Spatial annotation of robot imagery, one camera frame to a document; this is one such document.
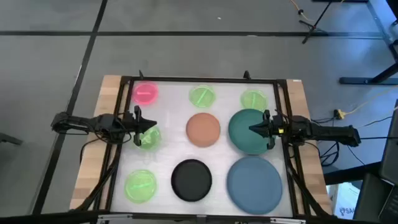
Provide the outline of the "orange plastic plate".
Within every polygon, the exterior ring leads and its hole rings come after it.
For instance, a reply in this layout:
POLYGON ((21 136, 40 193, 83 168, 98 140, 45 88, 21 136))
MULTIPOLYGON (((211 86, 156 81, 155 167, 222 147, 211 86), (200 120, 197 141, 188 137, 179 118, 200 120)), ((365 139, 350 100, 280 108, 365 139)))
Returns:
POLYGON ((209 113, 193 115, 186 125, 186 134, 189 141, 198 147, 214 145, 220 137, 220 122, 209 113))

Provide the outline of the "grey furniture leg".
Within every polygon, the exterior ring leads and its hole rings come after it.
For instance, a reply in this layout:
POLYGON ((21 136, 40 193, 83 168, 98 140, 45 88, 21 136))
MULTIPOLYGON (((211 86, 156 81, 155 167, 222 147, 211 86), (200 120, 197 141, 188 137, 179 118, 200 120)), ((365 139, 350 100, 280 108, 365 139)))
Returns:
POLYGON ((23 141, 18 138, 12 137, 12 136, 4 134, 4 133, 0 133, 0 143, 3 143, 3 142, 7 142, 7 143, 17 145, 17 146, 20 146, 23 143, 23 141))

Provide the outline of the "silver metal bracket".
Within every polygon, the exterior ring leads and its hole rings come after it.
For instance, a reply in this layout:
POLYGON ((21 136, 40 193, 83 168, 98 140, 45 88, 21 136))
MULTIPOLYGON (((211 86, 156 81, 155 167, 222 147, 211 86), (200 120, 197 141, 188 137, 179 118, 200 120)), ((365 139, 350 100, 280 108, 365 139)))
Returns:
POLYGON ((300 220, 294 218, 277 218, 277 217, 271 217, 270 222, 275 224, 307 224, 306 220, 300 220))
POLYGON ((109 224, 110 221, 132 220, 133 215, 130 213, 105 214, 99 215, 96 224, 109 224))

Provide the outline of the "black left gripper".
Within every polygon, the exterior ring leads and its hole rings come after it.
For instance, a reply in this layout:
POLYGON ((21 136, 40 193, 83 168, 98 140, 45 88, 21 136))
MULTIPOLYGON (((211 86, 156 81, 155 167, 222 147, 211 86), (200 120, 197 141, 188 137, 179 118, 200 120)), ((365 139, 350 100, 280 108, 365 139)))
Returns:
POLYGON ((137 146, 141 146, 140 135, 157 124, 156 121, 145 119, 142 117, 142 111, 139 106, 134 107, 134 112, 127 112, 122 119, 123 126, 129 133, 134 133, 133 142, 137 146))

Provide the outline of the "black desk leg frame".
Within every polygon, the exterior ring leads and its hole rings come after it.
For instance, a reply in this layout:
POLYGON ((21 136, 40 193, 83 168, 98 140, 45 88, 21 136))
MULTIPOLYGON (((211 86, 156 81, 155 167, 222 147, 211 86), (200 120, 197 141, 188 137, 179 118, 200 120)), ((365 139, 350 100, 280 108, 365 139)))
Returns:
POLYGON ((398 85, 398 78, 392 77, 393 75, 398 74, 398 51, 395 49, 395 46, 398 46, 398 42, 397 40, 391 40, 390 35, 385 30, 375 8, 371 4, 371 0, 369 0, 366 5, 377 28, 379 29, 379 32, 382 34, 382 39, 386 43, 387 48, 394 59, 394 63, 375 77, 340 77, 338 83, 342 85, 398 85))

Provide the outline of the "black metal table frame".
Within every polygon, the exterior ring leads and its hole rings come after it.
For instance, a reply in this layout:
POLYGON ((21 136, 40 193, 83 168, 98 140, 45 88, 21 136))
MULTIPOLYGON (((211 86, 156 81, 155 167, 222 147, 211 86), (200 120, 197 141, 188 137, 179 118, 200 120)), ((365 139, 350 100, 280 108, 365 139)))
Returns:
MULTIPOLYGON (((212 83, 260 83, 271 84, 274 87, 274 96, 276 109, 285 113, 295 115, 308 116, 309 110, 307 99, 303 89, 303 83, 292 82, 291 80, 276 79, 250 79, 244 78, 197 78, 197 77, 150 77, 150 82, 193 82, 198 85, 209 85, 212 83)), ((96 170, 104 171, 111 161, 116 161, 118 166, 111 176, 111 179, 105 185, 101 195, 100 207, 111 210, 111 202, 113 198, 114 184, 119 167, 122 146, 107 146, 105 143, 95 143, 88 148, 88 152, 96 154, 96 170)))

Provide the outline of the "black equipment cabinet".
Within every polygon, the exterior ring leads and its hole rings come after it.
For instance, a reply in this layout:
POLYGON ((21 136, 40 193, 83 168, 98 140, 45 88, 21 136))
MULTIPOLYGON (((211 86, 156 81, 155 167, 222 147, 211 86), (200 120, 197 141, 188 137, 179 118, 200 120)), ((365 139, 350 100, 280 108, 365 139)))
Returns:
POLYGON ((376 173, 364 176, 354 220, 398 224, 398 108, 392 115, 388 137, 376 173))

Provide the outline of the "black plastic plate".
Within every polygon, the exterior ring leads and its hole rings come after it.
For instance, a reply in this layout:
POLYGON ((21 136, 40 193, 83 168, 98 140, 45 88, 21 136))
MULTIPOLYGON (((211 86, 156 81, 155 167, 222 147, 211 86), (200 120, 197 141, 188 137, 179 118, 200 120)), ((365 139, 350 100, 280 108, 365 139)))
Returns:
POLYGON ((187 159, 173 170, 171 186, 178 198, 186 202, 197 202, 208 195, 212 186, 212 174, 202 161, 187 159))

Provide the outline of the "transparent green plastic plate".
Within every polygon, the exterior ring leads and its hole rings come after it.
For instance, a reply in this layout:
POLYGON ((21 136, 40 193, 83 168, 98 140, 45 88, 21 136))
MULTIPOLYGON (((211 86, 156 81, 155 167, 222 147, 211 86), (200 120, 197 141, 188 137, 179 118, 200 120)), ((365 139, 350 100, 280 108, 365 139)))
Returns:
POLYGON ((140 134, 139 139, 141 140, 141 145, 139 148, 151 151, 156 149, 162 139, 160 129, 157 126, 151 127, 146 132, 140 134))
POLYGON ((211 86, 198 85, 190 90, 188 99, 196 107, 208 108, 216 100, 216 93, 211 86))
POLYGON ((148 202, 157 190, 155 175, 149 170, 135 170, 124 182, 124 194, 132 203, 148 202))
POLYGON ((268 108, 268 98, 260 90, 244 91, 240 97, 240 102, 244 109, 264 111, 268 108))

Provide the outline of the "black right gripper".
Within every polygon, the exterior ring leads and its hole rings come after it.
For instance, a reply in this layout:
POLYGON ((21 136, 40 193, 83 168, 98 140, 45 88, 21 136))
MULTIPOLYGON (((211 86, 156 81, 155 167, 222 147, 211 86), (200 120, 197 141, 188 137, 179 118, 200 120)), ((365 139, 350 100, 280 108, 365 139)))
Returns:
POLYGON ((286 122, 283 116, 271 116, 270 111, 265 110, 263 113, 263 121, 259 124, 251 125, 249 129, 263 138, 268 139, 267 148, 273 149, 275 146, 275 137, 281 137, 281 135, 285 133, 286 122))

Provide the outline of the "large teal plastic plate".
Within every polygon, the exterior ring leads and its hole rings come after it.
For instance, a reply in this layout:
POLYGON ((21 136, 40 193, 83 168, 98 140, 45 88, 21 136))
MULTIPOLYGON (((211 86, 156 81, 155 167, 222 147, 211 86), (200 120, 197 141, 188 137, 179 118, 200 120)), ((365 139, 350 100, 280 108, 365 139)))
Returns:
POLYGON ((228 124, 228 134, 231 142, 243 153, 260 155, 268 148, 269 140, 251 131, 250 126, 263 121, 262 112, 254 109, 244 109, 235 113, 228 124))

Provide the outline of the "transparent pink plastic plate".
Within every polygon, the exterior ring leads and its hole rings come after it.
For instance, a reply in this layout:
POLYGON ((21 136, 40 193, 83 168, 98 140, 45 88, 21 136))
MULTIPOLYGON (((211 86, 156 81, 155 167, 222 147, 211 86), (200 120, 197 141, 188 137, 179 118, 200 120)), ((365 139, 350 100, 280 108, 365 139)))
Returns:
POLYGON ((159 88, 155 83, 141 82, 133 87, 132 101, 138 105, 149 105, 156 101, 159 88))

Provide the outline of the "white table mat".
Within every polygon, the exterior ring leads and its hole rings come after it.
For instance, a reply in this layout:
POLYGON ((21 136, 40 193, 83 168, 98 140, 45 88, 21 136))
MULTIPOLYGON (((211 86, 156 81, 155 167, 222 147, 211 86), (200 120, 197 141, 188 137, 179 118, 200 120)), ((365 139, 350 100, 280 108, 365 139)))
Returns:
POLYGON ((156 82, 158 97, 149 105, 142 105, 145 119, 157 122, 161 140, 157 148, 144 151, 134 143, 123 144, 114 184, 111 211, 132 213, 170 213, 190 215, 245 216, 231 201, 226 177, 230 167, 244 154, 229 140, 230 118, 243 107, 241 95, 246 90, 259 90, 268 99, 268 109, 275 114, 274 87, 260 83, 212 83, 216 95, 208 108, 198 108, 189 100, 189 93, 197 84, 193 82, 156 82), (197 113, 209 113, 220 123, 220 137, 210 147, 193 145, 186 135, 187 121, 197 113), (178 198, 171 185, 175 166, 185 159, 204 162, 212 174, 213 183, 207 196, 198 202, 185 202, 178 198), (144 203, 130 201, 124 192, 127 176, 135 170, 149 170, 156 178, 157 188, 144 203))

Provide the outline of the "large blue plastic plate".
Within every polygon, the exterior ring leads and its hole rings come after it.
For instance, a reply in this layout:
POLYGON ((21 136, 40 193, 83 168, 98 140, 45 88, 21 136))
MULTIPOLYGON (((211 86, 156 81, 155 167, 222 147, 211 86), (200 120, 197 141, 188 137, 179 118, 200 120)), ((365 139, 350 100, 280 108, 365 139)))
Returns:
POLYGON ((275 209, 282 198, 282 181, 277 169, 261 157, 236 161, 226 179, 228 195, 242 211, 264 215, 275 209))

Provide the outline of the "white printed box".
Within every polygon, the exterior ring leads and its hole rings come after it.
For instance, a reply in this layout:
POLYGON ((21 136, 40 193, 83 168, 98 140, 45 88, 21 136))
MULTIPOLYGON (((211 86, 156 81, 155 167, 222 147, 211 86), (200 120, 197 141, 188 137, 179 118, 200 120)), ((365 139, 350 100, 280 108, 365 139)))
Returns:
POLYGON ((360 190, 349 182, 327 185, 332 212, 342 219, 352 220, 360 190))

